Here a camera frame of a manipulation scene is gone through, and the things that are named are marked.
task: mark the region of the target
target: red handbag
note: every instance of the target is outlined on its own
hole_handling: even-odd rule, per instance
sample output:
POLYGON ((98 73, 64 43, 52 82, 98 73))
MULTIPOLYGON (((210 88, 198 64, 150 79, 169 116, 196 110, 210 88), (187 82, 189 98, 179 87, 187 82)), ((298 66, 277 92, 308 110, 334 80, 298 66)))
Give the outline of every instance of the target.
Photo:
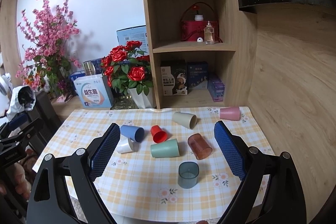
POLYGON ((215 18, 217 21, 210 21, 212 27, 215 29, 215 40, 223 43, 223 41, 219 38, 219 24, 218 24, 218 16, 214 9, 205 2, 196 2, 195 4, 191 5, 182 15, 180 19, 180 28, 181 28, 181 41, 190 41, 194 42, 197 41, 199 37, 203 38, 204 40, 204 28, 208 25, 208 21, 183 21, 184 16, 186 13, 194 7, 196 4, 204 4, 208 6, 211 11, 213 11, 215 18))

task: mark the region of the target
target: handbag handle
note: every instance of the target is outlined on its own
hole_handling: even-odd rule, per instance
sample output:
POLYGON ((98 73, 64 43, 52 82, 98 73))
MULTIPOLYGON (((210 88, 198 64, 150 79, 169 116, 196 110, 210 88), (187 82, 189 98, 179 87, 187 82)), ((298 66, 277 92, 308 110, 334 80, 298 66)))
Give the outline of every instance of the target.
POLYGON ((182 14, 181 19, 180 19, 181 33, 183 32, 183 30, 182 30, 182 21, 183 21, 183 18, 185 17, 186 13, 187 13, 192 7, 194 7, 196 4, 204 4, 204 5, 208 6, 208 7, 211 9, 211 11, 213 12, 213 14, 215 15, 215 18, 216 18, 216 21, 217 21, 217 24, 218 24, 218 30, 217 30, 217 34, 216 34, 216 36, 218 37, 219 42, 223 43, 223 41, 219 38, 219 20, 218 20, 218 15, 217 15, 217 13, 215 12, 215 10, 214 10, 209 4, 207 4, 207 3, 205 3, 205 2, 202 2, 202 1, 194 3, 193 5, 191 5, 191 6, 190 6, 190 7, 189 7, 189 8, 182 14))

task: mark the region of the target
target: blue cup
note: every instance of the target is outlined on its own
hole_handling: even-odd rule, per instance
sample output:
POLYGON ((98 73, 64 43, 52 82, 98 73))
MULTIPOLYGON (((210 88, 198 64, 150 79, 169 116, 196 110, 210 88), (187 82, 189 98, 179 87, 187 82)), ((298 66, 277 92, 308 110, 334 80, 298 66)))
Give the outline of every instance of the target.
POLYGON ((145 130, 142 127, 122 125, 120 127, 121 135, 124 135, 127 138, 130 138, 132 141, 140 143, 142 142, 145 130))

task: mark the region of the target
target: table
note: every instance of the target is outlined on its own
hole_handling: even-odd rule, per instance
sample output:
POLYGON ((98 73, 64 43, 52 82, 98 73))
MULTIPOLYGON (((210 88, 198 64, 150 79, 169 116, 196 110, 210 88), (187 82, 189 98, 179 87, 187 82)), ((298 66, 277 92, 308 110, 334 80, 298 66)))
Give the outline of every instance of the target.
MULTIPOLYGON (((55 157, 71 155, 80 147, 87 147, 95 138, 102 136, 112 122, 119 125, 142 126, 147 133, 138 151, 119 155, 114 152, 102 177, 95 186, 111 213, 163 222, 187 222, 220 217, 235 194, 240 180, 233 176, 213 137, 213 125, 219 120, 219 108, 181 109, 131 109, 131 110, 75 110, 38 159, 37 171, 43 157, 52 153, 55 157), (175 111, 197 115, 198 123, 189 130, 171 121, 175 111), (153 144, 148 134, 152 125, 159 124, 177 138, 181 156, 154 159, 149 146, 153 144), (213 147, 213 153, 197 161, 186 144, 188 136, 201 133, 213 147), (177 183, 177 169, 183 161, 199 164, 198 184, 192 189, 181 189, 177 183)), ((241 107, 240 121, 224 121, 235 135, 240 135, 248 146, 256 146, 262 152, 273 151, 249 108, 241 107)), ((255 206, 261 204, 268 177, 264 177, 255 206)), ((67 178, 69 193, 76 198, 70 178, 67 178)))

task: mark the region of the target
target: brown transparent cup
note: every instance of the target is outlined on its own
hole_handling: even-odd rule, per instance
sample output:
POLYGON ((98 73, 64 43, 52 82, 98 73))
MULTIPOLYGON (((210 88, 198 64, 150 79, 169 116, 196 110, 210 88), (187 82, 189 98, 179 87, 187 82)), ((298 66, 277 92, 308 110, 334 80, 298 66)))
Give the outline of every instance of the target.
POLYGON ((210 145, 208 145, 208 143, 199 133, 191 135, 188 138, 188 145, 198 160, 207 158, 212 152, 210 145))

